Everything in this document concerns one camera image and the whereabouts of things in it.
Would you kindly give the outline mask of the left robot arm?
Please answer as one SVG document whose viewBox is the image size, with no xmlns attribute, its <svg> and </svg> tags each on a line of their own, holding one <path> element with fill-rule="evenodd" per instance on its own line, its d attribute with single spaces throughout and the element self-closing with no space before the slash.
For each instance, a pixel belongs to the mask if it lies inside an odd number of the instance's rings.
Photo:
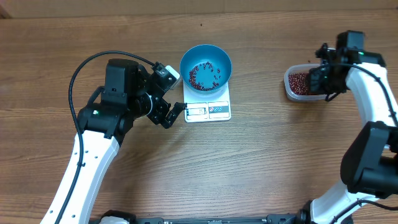
<svg viewBox="0 0 398 224">
<path fill-rule="evenodd" d="M 108 61 L 104 86 L 76 117 L 72 155 L 42 223 L 88 223 L 105 173 L 134 121 L 146 116 L 167 129 L 186 108 L 163 99 L 179 84 L 180 74 L 159 62 L 152 70 L 148 73 L 133 60 Z"/>
</svg>

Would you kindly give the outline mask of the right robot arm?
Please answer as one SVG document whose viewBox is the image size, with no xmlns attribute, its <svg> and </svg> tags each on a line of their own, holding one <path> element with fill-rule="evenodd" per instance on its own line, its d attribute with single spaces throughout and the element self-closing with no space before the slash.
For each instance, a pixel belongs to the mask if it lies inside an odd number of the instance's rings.
<svg viewBox="0 0 398 224">
<path fill-rule="evenodd" d="M 334 48 L 323 44 L 315 53 L 321 63 L 304 81 L 308 94 L 331 101 L 352 92 L 363 127 L 342 158 L 340 180 L 290 223 L 352 223 L 352 214 L 365 205 L 397 210 L 378 203 L 397 194 L 397 157 L 382 154 L 385 149 L 397 153 L 397 102 L 382 55 L 366 51 L 364 37 L 347 30 L 337 35 Z"/>
</svg>

